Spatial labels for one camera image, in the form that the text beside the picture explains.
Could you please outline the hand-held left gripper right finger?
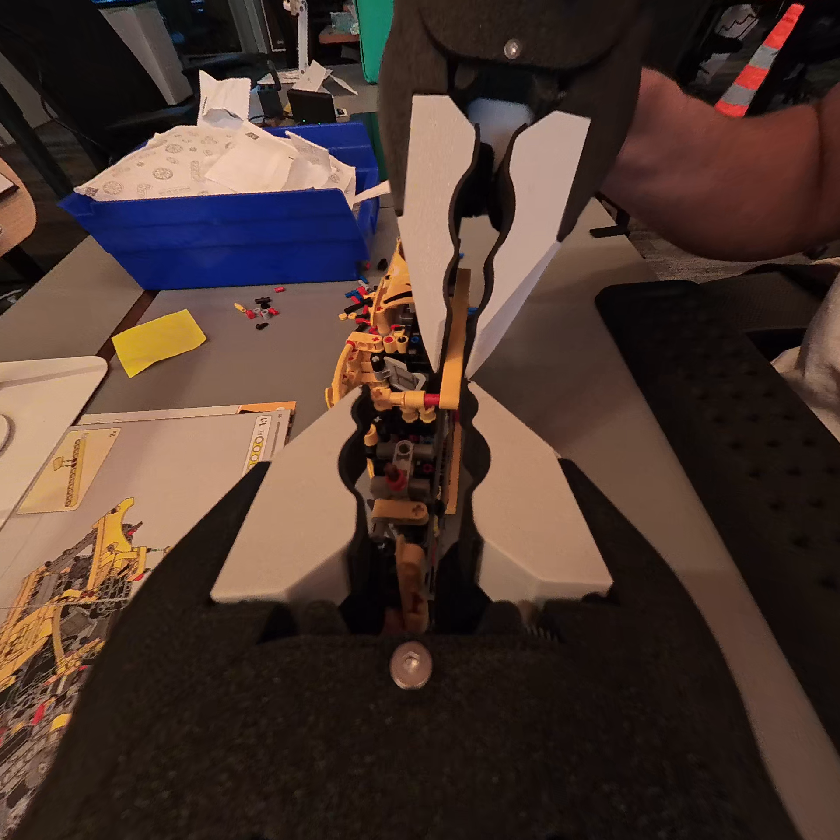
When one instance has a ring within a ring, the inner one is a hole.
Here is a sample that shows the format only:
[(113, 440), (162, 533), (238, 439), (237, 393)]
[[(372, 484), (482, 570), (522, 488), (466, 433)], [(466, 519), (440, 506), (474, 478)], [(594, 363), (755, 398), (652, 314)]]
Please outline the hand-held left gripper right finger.
[(613, 586), (553, 447), (474, 383), (461, 393), (458, 536), (439, 562), (434, 630), (472, 634), (491, 602), (537, 612)]

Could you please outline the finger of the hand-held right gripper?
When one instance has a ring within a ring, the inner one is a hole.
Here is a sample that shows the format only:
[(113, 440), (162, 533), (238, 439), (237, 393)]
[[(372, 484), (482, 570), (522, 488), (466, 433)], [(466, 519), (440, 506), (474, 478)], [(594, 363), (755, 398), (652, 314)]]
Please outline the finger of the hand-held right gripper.
[(473, 168), (476, 144), (475, 127), (450, 96), (413, 97), (398, 227), (417, 322), (434, 371), (445, 339), (446, 286), (457, 260), (455, 199)]
[(590, 124), (587, 117), (553, 111), (511, 140), (500, 173), (500, 197), (507, 205), (485, 265), (486, 300), (465, 364), (469, 379), (505, 336), (560, 248), (560, 227)]

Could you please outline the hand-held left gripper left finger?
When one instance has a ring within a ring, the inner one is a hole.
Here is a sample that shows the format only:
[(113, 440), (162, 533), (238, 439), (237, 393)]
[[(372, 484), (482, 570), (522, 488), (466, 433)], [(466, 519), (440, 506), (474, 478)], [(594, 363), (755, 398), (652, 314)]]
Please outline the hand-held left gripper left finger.
[(382, 566), (357, 487), (372, 418), (357, 387), (273, 458), (211, 590), (216, 604), (330, 602), (352, 633), (382, 631)]

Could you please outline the yellow brick car model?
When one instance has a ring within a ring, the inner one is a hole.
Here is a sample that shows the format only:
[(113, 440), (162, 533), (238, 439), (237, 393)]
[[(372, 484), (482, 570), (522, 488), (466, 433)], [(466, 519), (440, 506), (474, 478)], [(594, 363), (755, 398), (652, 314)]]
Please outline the yellow brick car model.
[(368, 388), (373, 409), (364, 434), (373, 549), (400, 598), (398, 627), (426, 632), (433, 622), (439, 545), (458, 508), (466, 367), (469, 271), (449, 289), (452, 322), (439, 372), (427, 357), (413, 289), (397, 239), (385, 284), (371, 307), (371, 325), (348, 322), (346, 340), (325, 390), (328, 408), (353, 389)]

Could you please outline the person's right forearm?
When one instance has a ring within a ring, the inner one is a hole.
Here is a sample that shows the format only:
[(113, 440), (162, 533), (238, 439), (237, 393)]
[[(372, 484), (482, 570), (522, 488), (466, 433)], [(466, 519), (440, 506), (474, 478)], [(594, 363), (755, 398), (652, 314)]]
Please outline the person's right forearm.
[(735, 119), (644, 68), (602, 193), (692, 255), (772, 260), (839, 236), (839, 86)]

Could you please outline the grey desk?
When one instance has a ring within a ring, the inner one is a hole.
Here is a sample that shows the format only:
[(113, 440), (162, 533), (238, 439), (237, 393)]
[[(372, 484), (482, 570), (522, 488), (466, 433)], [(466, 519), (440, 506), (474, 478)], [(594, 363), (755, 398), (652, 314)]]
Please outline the grey desk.
[[(598, 311), (604, 287), (653, 279), (598, 202), (573, 233), (477, 382), (600, 488), (668, 562), (702, 611), (735, 676), (763, 759), (805, 838), (837, 838), (838, 756), (753, 601)], [(324, 388), (349, 329), (344, 285), (294, 285), (267, 330), (234, 309), (262, 287), (175, 290), (155, 299), (86, 238), (2, 315), (2, 361), (106, 355), (112, 334), (188, 310), (199, 349), (129, 379), (117, 362), (89, 409), (297, 402), (293, 433), (325, 410)]]

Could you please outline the large pile of brick pins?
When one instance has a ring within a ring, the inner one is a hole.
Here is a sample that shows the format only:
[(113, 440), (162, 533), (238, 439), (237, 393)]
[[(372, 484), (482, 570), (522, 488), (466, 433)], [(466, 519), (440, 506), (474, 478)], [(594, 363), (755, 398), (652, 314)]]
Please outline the large pile of brick pins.
[(352, 288), (344, 292), (344, 307), (339, 312), (341, 321), (371, 325), (371, 307), (376, 294), (385, 284), (389, 260), (380, 258), (375, 262), (365, 261), (358, 265)]

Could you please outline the open instruction booklet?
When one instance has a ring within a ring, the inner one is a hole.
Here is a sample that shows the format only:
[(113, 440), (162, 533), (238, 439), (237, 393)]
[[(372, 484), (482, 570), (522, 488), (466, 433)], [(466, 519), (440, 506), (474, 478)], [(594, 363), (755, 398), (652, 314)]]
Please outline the open instruction booklet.
[(287, 439), (293, 402), (86, 415), (1, 531), (1, 834), (112, 626), (168, 552)]

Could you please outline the small black device box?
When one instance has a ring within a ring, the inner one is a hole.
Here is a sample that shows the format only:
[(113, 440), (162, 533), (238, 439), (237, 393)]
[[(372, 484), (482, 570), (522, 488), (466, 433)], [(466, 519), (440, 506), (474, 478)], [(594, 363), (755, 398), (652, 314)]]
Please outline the small black device box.
[(338, 121), (333, 96), (328, 92), (291, 88), (287, 91), (291, 118), (296, 124), (331, 124)]

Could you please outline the green box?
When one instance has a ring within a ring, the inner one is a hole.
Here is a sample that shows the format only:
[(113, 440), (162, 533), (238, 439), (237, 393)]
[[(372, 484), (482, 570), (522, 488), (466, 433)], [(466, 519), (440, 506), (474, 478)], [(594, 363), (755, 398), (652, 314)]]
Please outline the green box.
[(385, 43), (391, 31), (393, 1), (354, 1), (359, 22), (360, 57), (364, 79), (377, 84)]

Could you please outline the small group of brick pins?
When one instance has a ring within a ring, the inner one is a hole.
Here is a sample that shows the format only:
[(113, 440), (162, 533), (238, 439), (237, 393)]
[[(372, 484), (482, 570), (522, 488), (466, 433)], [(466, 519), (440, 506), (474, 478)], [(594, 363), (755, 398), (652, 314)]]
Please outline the small group of brick pins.
[(285, 284), (266, 287), (248, 287), (234, 297), (232, 307), (257, 330), (266, 329), (281, 315), (282, 301), (286, 295)]

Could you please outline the blue plastic bin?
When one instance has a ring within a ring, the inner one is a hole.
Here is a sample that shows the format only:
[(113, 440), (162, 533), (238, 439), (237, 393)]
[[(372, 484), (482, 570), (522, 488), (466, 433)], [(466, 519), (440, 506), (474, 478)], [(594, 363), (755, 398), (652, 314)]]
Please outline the blue plastic bin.
[(354, 280), (379, 213), (338, 189), (105, 203), (74, 191), (59, 206), (151, 291)]

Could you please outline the black perforated chair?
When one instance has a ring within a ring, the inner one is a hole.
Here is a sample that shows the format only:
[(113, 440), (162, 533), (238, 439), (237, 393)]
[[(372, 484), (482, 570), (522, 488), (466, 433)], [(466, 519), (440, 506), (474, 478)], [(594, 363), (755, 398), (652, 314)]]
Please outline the black perforated chair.
[(596, 308), (833, 746), (839, 746), (838, 441), (773, 368), (803, 314), (759, 275), (606, 287)]

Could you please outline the yellow sticky note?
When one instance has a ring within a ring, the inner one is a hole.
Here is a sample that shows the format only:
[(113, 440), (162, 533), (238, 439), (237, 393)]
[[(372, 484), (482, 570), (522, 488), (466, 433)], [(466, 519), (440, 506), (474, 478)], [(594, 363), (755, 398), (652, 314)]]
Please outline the yellow sticky note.
[(153, 364), (197, 349), (206, 339), (193, 315), (184, 309), (118, 333), (112, 344), (131, 379)]

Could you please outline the white crumpled paper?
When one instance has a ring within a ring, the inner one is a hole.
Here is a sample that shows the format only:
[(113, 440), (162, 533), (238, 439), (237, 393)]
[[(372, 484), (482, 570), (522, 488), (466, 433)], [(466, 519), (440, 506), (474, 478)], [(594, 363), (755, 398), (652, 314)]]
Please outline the white crumpled paper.
[(324, 145), (248, 120), (250, 81), (216, 80), (199, 71), (195, 125), (157, 133), (75, 192), (99, 203), (178, 196), (338, 189), (351, 207), (390, 191), (388, 182), (358, 191), (361, 174)]

